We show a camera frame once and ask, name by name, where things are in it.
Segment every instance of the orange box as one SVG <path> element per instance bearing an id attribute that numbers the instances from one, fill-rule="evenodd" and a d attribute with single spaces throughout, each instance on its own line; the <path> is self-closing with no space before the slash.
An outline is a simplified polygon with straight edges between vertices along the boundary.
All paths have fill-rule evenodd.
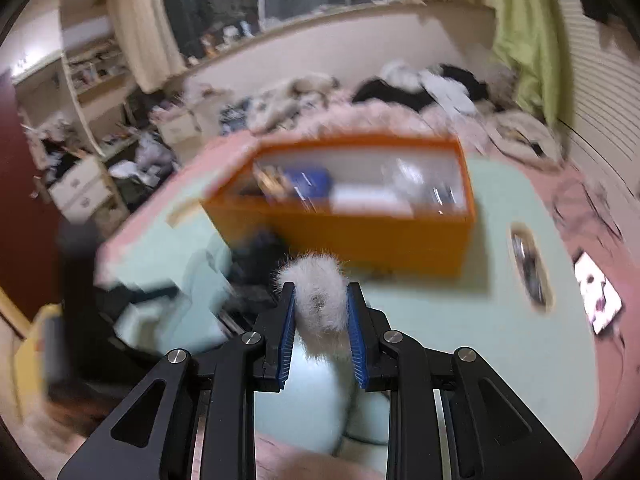
<path id="1" fill-rule="evenodd" d="M 316 211 L 309 211 L 297 200 L 273 204 L 263 197 L 240 196 L 234 192 L 243 179 L 248 179 L 256 160 L 262 163 L 302 154 L 309 164 L 322 150 L 339 150 L 343 155 L 356 156 L 367 151 L 384 152 L 388 156 L 394 150 L 418 156 L 421 152 L 453 156 L 460 167 L 466 208 L 444 214 L 425 208 L 415 212 L 412 218 L 336 214 L 331 212 L 325 201 L 320 204 L 314 202 L 318 206 Z M 202 206 L 224 241 L 231 246 L 249 237 L 257 228 L 266 226 L 279 234 L 294 253 L 324 251 L 349 265 L 443 277 L 459 275 L 476 221 L 473 192 L 460 143 L 456 139 L 408 138 L 390 134 L 265 144 L 248 156 L 247 161 L 205 199 Z"/>

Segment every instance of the white fluffy object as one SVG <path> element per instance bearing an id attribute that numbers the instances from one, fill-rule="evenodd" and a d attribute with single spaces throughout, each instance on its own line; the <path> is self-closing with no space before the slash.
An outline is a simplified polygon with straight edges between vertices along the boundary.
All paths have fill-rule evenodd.
<path id="1" fill-rule="evenodd" d="M 309 357 L 351 355 L 347 332 L 347 279 L 327 254 L 306 254 L 278 272 L 278 288 L 296 285 L 296 329 Z"/>

